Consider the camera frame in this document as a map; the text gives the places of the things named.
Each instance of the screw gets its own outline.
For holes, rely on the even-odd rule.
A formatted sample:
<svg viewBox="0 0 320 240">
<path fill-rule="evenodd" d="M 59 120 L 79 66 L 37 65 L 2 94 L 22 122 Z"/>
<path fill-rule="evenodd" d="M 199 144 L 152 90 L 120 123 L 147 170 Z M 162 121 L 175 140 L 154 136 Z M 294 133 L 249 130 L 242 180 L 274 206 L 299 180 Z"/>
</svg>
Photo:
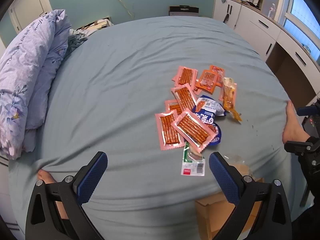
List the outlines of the screw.
<svg viewBox="0 0 320 240">
<path fill-rule="evenodd" d="M 252 178 L 250 176 L 244 176 L 243 179 L 244 179 L 245 182 L 251 182 L 252 181 Z"/>
<path fill-rule="evenodd" d="M 42 180 L 42 179 L 39 179 L 39 180 L 37 180 L 36 185 L 37 185 L 37 186 L 41 186 L 42 183 L 43 183 L 43 180 Z"/>
<path fill-rule="evenodd" d="M 72 176 L 68 176 L 64 179 L 65 182 L 69 183 L 73 180 L 73 177 Z"/>
<path fill-rule="evenodd" d="M 275 179 L 275 184 L 276 184 L 277 186 L 280 186 L 280 185 L 281 185 L 281 181 L 279 181 L 279 179 Z"/>
</svg>

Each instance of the door frame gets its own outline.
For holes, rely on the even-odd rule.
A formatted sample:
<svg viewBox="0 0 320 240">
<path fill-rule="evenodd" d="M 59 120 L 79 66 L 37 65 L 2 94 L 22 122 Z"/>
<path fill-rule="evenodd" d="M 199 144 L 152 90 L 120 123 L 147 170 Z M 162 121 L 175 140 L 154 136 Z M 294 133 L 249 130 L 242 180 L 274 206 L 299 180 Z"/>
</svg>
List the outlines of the door frame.
<svg viewBox="0 0 320 240">
<path fill-rule="evenodd" d="M 16 0 L 14 0 L 12 2 L 12 4 L 9 6 L 9 9 L 8 9 L 8 13 L 9 13 L 9 16 L 10 16 L 10 20 L 12 22 L 12 25 L 13 25 L 13 28 L 15 29 L 16 33 L 19 34 L 22 30 L 18 27 L 18 19 L 15 15 L 15 13 L 13 12 L 13 4 L 15 3 Z M 41 5 L 44 9 L 44 11 L 47 11 L 47 12 L 50 12 L 52 11 L 52 7 L 51 7 L 51 4 L 50 4 L 50 1 L 49 0 L 40 0 L 41 2 Z"/>
</svg>

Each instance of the cable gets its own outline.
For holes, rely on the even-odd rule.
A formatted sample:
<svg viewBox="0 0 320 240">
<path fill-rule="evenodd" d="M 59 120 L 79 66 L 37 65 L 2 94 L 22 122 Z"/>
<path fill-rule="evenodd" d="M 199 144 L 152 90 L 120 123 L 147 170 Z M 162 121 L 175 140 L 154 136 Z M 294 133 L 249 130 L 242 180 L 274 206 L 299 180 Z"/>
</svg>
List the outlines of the cable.
<svg viewBox="0 0 320 240">
<path fill-rule="evenodd" d="M 134 14 L 131 14 L 129 9 L 125 6 L 125 3 L 122 1 L 122 0 L 119 0 L 119 2 L 121 3 L 121 5 L 127 10 L 128 14 L 130 15 L 131 17 L 131 20 L 133 21 L 134 19 Z"/>
</svg>

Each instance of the drawer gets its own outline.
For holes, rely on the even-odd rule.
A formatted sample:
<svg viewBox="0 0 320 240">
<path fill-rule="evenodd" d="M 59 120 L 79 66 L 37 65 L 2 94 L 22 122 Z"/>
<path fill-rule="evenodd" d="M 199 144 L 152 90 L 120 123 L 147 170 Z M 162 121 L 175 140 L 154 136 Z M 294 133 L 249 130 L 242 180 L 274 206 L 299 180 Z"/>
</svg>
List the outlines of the drawer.
<svg viewBox="0 0 320 240">
<path fill-rule="evenodd" d="M 241 11 L 243 9 L 246 11 L 246 14 L 248 15 L 248 20 L 250 22 L 252 22 L 254 25 L 258 26 L 260 29 L 262 29 L 265 33 L 267 33 L 274 40 L 276 40 L 278 38 L 281 29 L 277 25 L 275 25 L 273 22 L 269 21 L 264 16 L 260 15 L 256 11 L 254 11 L 246 6 L 243 6 L 243 8 L 241 8 Z"/>
<path fill-rule="evenodd" d="M 315 93 L 318 94 L 320 92 L 320 72 L 310 57 L 304 52 L 300 45 L 283 30 L 281 30 L 276 41 L 297 63 L 309 80 Z"/>
</svg>

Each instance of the open cardboard box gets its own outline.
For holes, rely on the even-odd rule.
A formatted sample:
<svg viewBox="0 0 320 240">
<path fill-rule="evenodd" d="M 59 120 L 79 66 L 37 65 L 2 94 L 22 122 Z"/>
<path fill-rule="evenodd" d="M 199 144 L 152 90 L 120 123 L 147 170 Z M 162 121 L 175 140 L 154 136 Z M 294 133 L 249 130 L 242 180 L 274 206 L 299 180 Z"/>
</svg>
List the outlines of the open cardboard box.
<svg viewBox="0 0 320 240">
<path fill-rule="evenodd" d="M 238 171 L 244 176 L 249 174 L 249 169 L 241 165 L 236 167 Z M 260 208 L 261 201 L 255 202 L 251 210 L 251 214 L 247 220 L 242 232 L 249 230 Z M 198 199 L 195 202 L 196 215 L 198 221 L 198 229 L 201 240 L 212 240 L 212 238 L 219 232 L 223 224 L 227 221 L 232 213 L 235 205 L 227 201 L 223 192 L 219 192 L 208 197 Z"/>
</svg>

